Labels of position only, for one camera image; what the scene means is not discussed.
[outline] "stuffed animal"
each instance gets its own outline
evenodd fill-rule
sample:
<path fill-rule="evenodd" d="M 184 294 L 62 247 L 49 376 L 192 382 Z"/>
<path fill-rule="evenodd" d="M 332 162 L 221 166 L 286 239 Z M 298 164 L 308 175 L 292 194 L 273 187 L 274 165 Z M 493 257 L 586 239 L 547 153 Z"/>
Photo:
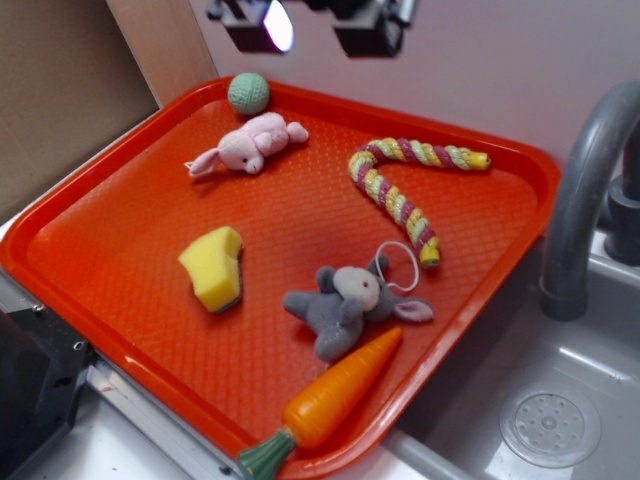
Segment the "stuffed animal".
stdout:
<path fill-rule="evenodd" d="M 289 143 L 303 143 L 308 138 L 309 132 L 298 122 L 287 124 L 280 114 L 263 113 L 227 133 L 217 147 L 185 165 L 192 178 L 208 175 L 221 162 L 232 170 L 256 174 L 262 170 L 265 157 L 284 150 Z"/>
<path fill-rule="evenodd" d="M 381 271 L 389 260 L 379 256 Z M 396 296 L 378 275 L 375 261 L 364 268 L 322 267 L 316 274 L 319 293 L 289 292 L 284 309 L 317 334 L 316 355 L 333 362 L 360 339 L 365 322 L 380 322 L 392 314 L 401 320 L 424 322 L 433 317 L 429 302 Z"/>

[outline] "gray sink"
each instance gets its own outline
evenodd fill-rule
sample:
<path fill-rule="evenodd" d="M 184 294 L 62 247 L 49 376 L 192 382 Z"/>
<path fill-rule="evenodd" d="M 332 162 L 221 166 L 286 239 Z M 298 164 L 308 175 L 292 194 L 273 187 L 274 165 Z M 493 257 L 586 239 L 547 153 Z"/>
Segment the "gray sink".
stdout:
<path fill-rule="evenodd" d="M 418 445 L 432 480 L 640 478 L 640 270 L 592 255 L 587 313 L 559 322 L 541 263 L 535 248 L 386 442 Z"/>

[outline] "drain strainer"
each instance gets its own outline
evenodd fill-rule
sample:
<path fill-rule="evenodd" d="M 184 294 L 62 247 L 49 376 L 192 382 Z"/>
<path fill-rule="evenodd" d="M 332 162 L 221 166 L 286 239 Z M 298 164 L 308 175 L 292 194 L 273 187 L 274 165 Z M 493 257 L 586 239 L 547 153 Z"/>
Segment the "drain strainer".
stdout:
<path fill-rule="evenodd" d="M 500 430 L 509 448 L 529 463 L 570 467 L 598 446 L 600 416 L 579 391 L 535 383 L 507 397 L 500 412 Z"/>

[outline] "faucet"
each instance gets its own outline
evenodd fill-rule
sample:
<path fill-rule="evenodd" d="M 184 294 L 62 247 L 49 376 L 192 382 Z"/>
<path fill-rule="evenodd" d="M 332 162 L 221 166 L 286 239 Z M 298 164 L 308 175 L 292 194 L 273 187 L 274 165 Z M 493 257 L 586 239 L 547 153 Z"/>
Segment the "faucet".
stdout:
<path fill-rule="evenodd" d="M 610 182 L 621 155 L 622 175 Z M 542 262 L 540 306 L 548 317 L 573 320 L 585 313 L 589 253 L 599 218 L 608 233 L 607 254 L 640 265 L 640 81 L 609 90 L 571 150 Z"/>

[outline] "gray stuffed donkey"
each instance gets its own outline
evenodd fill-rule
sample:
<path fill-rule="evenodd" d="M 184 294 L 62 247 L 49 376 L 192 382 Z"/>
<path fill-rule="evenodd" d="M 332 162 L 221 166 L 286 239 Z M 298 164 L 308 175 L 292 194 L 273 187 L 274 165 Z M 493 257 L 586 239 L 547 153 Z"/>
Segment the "gray stuffed donkey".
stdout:
<path fill-rule="evenodd" d="M 384 272 L 389 259 L 380 255 L 378 263 Z M 322 267 L 316 283 L 318 293 L 287 293 L 284 308 L 318 335 L 316 355 L 327 362 L 339 359 L 355 346 L 365 322 L 380 322 L 392 314 L 413 322 L 433 317 L 429 302 L 394 295 L 378 275 L 375 260 L 366 269 Z"/>

